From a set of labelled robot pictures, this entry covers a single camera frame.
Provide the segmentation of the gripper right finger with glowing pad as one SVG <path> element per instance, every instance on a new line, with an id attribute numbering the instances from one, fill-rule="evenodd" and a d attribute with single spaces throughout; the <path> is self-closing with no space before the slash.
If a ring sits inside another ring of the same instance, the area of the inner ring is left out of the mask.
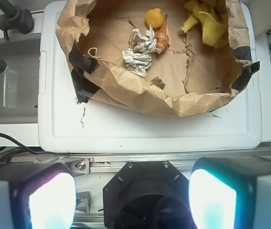
<path id="1" fill-rule="evenodd" d="M 188 196 L 199 229 L 271 229 L 271 157 L 202 157 Z"/>

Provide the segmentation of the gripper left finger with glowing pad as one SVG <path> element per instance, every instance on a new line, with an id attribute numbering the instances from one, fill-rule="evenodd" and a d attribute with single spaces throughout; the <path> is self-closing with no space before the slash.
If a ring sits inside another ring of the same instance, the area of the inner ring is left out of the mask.
<path id="1" fill-rule="evenodd" d="M 76 185 L 62 163 L 0 163 L 0 229 L 69 229 Z"/>

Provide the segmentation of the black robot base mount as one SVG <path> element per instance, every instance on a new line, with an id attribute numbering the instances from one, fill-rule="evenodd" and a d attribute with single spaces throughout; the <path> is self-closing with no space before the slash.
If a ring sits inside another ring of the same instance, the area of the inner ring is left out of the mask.
<path id="1" fill-rule="evenodd" d="M 128 162 L 103 188 L 108 229 L 195 229 L 189 180 L 168 161 Z"/>

